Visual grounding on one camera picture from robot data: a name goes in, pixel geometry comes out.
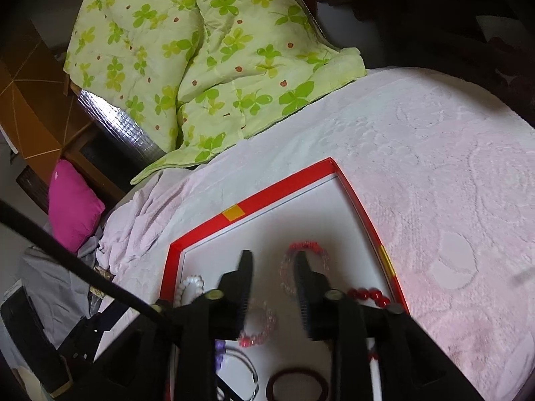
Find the silver metal bangle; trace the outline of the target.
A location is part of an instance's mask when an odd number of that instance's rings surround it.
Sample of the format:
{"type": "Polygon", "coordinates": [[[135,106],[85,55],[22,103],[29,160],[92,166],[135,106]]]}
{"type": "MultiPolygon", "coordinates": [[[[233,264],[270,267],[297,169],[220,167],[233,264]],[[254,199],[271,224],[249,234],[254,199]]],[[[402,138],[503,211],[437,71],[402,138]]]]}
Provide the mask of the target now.
{"type": "Polygon", "coordinates": [[[251,359],[235,347],[226,347],[219,354],[217,375],[239,400],[255,400],[259,391],[259,376],[251,359]]]}

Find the dark maroon hair band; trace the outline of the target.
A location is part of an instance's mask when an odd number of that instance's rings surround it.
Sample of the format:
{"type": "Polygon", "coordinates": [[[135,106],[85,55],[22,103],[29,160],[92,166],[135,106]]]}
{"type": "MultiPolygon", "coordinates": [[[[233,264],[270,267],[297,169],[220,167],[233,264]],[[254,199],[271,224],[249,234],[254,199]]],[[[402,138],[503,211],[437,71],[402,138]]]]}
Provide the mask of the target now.
{"type": "Polygon", "coordinates": [[[266,384],[266,400],[317,400],[329,397],[329,384],[311,368],[284,368],[273,374],[266,384]]]}

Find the grey bed sheet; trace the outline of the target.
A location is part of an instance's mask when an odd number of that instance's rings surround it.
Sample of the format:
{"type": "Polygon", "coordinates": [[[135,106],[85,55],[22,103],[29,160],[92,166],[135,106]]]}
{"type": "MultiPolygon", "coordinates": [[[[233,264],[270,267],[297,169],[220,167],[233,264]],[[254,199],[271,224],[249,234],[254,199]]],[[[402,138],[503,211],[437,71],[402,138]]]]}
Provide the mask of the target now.
{"type": "Polygon", "coordinates": [[[57,348],[81,318],[92,317],[101,305],[99,291],[35,245],[24,250],[19,277],[44,333],[57,348]]]}

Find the red shallow box tray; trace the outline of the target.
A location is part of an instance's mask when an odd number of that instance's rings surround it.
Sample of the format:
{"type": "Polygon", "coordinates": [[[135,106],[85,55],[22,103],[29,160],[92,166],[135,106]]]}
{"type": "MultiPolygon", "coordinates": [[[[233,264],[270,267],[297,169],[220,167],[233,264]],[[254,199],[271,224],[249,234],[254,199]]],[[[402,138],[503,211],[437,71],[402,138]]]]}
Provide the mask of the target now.
{"type": "Polygon", "coordinates": [[[304,367],[329,378],[331,355],[302,325],[293,276],[298,252],[334,289],[367,306],[404,303],[405,296],[373,223],[338,164],[326,158],[238,202],[170,246],[159,296],[176,305],[215,289],[243,250],[253,254],[245,325],[226,347],[243,351],[259,376],[255,400],[269,378],[304,367]]]}

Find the magenta pillow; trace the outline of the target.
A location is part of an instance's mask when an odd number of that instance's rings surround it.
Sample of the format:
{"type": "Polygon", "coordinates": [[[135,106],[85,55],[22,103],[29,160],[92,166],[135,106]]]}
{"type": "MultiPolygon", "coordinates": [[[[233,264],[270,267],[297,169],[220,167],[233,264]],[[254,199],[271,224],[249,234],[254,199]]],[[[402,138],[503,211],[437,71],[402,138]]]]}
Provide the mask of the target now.
{"type": "Polygon", "coordinates": [[[48,217],[53,237],[76,254],[93,235],[105,204],[67,160],[57,162],[49,186],[48,217]]]}

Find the pale pink towel blanket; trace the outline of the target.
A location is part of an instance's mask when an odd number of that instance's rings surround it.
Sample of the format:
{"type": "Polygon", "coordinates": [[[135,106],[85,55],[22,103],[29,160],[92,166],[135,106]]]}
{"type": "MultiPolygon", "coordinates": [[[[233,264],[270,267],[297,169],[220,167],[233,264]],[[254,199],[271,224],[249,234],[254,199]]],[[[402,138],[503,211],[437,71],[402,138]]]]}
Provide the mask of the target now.
{"type": "Polygon", "coordinates": [[[256,191],[325,157],[379,233],[410,312],[487,400],[534,380],[534,130],[482,87],[386,68],[196,170],[140,182],[104,228],[101,263],[157,298],[167,249],[256,191]]]}

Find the silver foil insulation panel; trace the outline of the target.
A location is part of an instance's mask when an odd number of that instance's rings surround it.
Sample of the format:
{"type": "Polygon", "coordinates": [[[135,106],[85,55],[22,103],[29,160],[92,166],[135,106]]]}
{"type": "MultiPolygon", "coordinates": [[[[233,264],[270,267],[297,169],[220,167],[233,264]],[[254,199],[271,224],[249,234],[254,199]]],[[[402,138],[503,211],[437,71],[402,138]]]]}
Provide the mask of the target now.
{"type": "Polygon", "coordinates": [[[108,138],[139,167],[147,167],[164,156],[164,151],[126,111],[86,90],[78,93],[78,102],[108,138]]]}

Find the brown wooden wardrobe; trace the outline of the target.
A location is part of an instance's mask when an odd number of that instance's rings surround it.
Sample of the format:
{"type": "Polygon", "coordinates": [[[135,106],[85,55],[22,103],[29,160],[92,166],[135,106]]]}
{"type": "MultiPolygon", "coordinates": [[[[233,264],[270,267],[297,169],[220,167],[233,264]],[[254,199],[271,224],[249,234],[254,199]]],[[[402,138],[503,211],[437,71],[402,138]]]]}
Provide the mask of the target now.
{"type": "Polygon", "coordinates": [[[83,155],[106,145],[103,133],[33,24],[23,19],[1,33],[1,127],[24,161],[49,184],[66,159],[105,203],[119,201],[125,192],[83,155]]]}

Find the green clover quilt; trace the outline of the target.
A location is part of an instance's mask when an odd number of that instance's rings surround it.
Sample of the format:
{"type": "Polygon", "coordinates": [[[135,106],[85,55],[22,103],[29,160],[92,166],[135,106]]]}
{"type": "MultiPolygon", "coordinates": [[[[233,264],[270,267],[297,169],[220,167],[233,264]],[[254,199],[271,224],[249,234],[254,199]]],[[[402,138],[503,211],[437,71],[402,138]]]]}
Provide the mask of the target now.
{"type": "Polygon", "coordinates": [[[193,167],[366,74],[297,0],[83,0],[65,71],[193,167]]]}

